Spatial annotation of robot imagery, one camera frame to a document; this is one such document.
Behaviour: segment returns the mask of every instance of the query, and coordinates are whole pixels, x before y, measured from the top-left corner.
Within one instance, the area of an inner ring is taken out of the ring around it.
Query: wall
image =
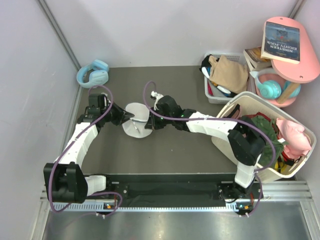
[[[263,24],[296,0],[46,0],[80,64],[194,66],[261,45]]]
[[[27,239],[61,151],[76,69],[35,0],[0,3],[0,239]]]
[[[309,35],[310,41],[314,47],[316,55],[320,60],[320,31],[319,31],[319,16],[320,1],[307,0],[302,10],[297,15],[296,20],[303,24],[306,32]],[[301,87],[301,93],[296,102],[287,107],[285,110],[298,121],[311,129],[317,137],[318,143],[312,153],[311,158],[301,168],[299,177],[307,180],[311,190],[314,202],[320,213],[320,111],[319,111],[319,91],[320,91],[320,76],[311,83],[304,84]]]

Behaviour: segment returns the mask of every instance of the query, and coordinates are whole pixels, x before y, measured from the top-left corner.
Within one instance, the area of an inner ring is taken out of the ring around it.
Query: laundry basket
[[[265,101],[261,97],[249,91],[242,92],[238,94],[236,97],[234,97],[232,100],[230,100],[224,106],[224,108],[219,112],[217,117],[218,118],[224,117],[237,104],[241,106],[242,115],[253,115],[253,114],[256,114],[257,112],[260,112],[271,119],[276,119],[276,118],[287,119],[295,123],[298,123],[304,127],[305,129],[304,133],[309,138],[310,145],[311,145],[311,150],[306,156],[302,157],[302,159],[298,163],[295,163],[293,166],[287,165],[285,169],[281,171],[281,173],[277,172],[276,170],[270,167],[263,171],[258,172],[258,176],[260,177],[263,183],[269,183],[281,178],[293,177],[299,171],[299,169],[301,169],[301,167],[306,163],[311,153],[313,152],[317,142],[315,134],[312,131],[310,131],[306,126],[304,126],[303,124],[298,122],[296,119],[294,119],[292,116],[285,113],[283,110],[270,104],[269,102]],[[226,144],[224,140],[217,137],[212,137],[211,140],[212,140],[212,143],[216,145],[216,147],[224,155],[226,155],[236,165],[238,164],[238,160],[235,158],[230,144]],[[262,168],[262,166],[259,163],[257,164],[257,167]]]

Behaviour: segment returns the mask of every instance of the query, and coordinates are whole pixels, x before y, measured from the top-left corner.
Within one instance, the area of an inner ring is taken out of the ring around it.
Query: storage bin
[[[246,64],[245,56],[242,53],[206,53],[204,57],[208,55],[213,55],[216,58],[220,58],[221,55],[225,55],[226,58],[230,61],[234,61],[240,64]],[[204,94],[208,98],[209,103],[211,104],[226,104],[229,102],[232,98],[231,97],[217,97],[217,96],[211,96],[208,92],[208,84],[207,84],[207,78],[204,76]]]
[[[224,108],[219,112],[217,118],[224,117],[231,109],[233,109],[237,104],[241,106],[241,114],[242,115],[253,115],[257,112],[261,112],[268,116],[271,119],[287,119],[298,123],[304,127],[304,133],[309,138],[311,150],[309,153],[302,157],[298,163],[295,163],[293,166],[287,165],[281,173],[277,172],[272,168],[267,168],[263,171],[258,172],[258,176],[261,178],[263,183],[269,183],[281,178],[291,178],[293,177],[299,169],[306,163],[310,155],[312,154],[317,139],[315,134],[310,131],[306,126],[298,122],[292,116],[279,109],[278,107],[272,105],[271,103],[265,101],[261,97],[253,94],[252,92],[244,91],[237,96],[235,96],[232,100],[230,100]],[[226,142],[220,138],[212,137],[212,143],[224,154],[226,155],[233,163],[238,164],[238,160],[235,158],[233,151],[231,149],[230,144],[226,144]]]

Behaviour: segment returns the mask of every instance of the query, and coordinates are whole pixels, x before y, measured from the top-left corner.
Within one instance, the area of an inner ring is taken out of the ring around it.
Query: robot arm
[[[171,96],[163,96],[157,92],[151,93],[151,98],[155,100],[153,110],[166,117],[198,119],[190,121],[167,120],[158,117],[150,112],[149,120],[145,126],[146,129],[162,129],[171,124],[176,129],[191,132],[202,133],[209,136],[218,137],[229,142],[234,156],[239,161],[235,175],[235,188],[240,193],[247,193],[254,181],[254,170],[264,149],[266,142],[256,132],[248,126],[230,120],[206,120],[214,118],[213,116],[202,114],[192,109],[182,109]],[[251,125],[255,125],[250,118],[242,117]]]
[[[81,166],[90,144],[97,137],[105,123],[111,122],[118,126],[128,121],[134,115],[113,103],[106,116],[76,138],[85,128],[98,119],[107,110],[110,102],[105,94],[91,94],[89,106],[85,109],[75,126],[74,133],[67,146],[75,143],[62,157],[54,172],[52,182],[52,200],[62,203],[83,203],[87,196],[106,189],[106,177],[91,175],[84,177]],[[48,195],[49,178],[54,163],[47,163],[43,169],[44,181]]]

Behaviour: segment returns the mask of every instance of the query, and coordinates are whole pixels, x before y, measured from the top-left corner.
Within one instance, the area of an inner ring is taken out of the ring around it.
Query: brown fabric
[[[209,57],[211,64],[210,81],[229,91],[239,94],[247,89],[248,69],[247,65],[230,61],[222,55],[217,61],[214,56]]]

